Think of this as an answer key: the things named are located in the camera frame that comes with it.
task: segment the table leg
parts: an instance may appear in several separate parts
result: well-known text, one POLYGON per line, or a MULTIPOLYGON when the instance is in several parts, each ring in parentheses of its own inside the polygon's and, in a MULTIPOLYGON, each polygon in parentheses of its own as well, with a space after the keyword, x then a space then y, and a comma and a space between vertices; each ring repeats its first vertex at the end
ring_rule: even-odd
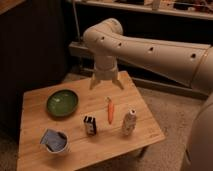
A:
POLYGON ((141 148, 141 151, 138 155, 139 158, 142 158, 147 150, 148 146, 141 148))

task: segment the paper cup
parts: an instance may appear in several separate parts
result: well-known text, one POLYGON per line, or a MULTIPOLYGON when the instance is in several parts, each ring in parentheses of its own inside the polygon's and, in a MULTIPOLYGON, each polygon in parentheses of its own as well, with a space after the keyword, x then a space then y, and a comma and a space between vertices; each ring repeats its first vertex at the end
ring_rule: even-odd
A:
POLYGON ((62 133, 62 132, 58 132, 60 134, 60 136, 62 136, 63 138, 66 139, 66 144, 65 146, 58 150, 58 151, 52 151, 51 149, 49 149, 47 147, 47 151, 50 153, 50 154, 55 154, 55 155, 60 155, 60 156, 64 156, 64 155, 67 155, 69 153, 69 143, 68 143, 68 137, 62 133))

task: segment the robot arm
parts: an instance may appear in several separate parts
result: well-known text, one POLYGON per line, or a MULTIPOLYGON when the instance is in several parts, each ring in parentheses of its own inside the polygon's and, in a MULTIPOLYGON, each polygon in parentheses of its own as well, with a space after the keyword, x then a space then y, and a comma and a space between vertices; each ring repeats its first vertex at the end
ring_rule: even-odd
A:
MULTIPOLYGON (((103 79, 104 73, 115 71, 117 57, 204 94, 211 92, 213 48, 210 45, 131 38, 122 33, 121 24, 112 18, 84 32, 84 42, 94 54, 96 77, 103 79)), ((107 74, 105 79, 116 77, 114 73, 114 76, 107 74)))

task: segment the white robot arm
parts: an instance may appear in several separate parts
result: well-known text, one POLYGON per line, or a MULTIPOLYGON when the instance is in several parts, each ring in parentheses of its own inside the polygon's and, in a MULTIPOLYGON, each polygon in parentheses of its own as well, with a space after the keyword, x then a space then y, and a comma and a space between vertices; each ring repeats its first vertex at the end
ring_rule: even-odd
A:
POLYGON ((88 28, 84 43, 94 54, 91 85, 118 79, 116 57, 210 95, 194 122, 182 170, 213 170, 213 48, 205 44, 170 42, 122 35, 121 24, 107 19, 88 28))
POLYGON ((111 75, 106 73, 115 70, 117 57, 204 94, 212 91, 213 48, 210 45, 130 38, 122 33, 116 19, 104 20, 84 32, 84 42, 94 54, 97 78, 101 71, 111 75))

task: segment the floor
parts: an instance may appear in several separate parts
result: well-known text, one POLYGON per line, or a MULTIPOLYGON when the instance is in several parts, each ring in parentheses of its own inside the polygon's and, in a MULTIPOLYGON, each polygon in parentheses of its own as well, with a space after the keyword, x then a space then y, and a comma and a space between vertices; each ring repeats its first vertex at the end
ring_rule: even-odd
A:
MULTIPOLYGON (((66 81, 82 79, 68 74, 66 81)), ((148 147, 143 158, 139 151, 107 160, 81 171, 179 171, 187 138, 203 102, 184 96, 138 88, 160 127, 166 140, 148 147)), ((0 171, 15 171, 17 144, 0 131, 0 171)))

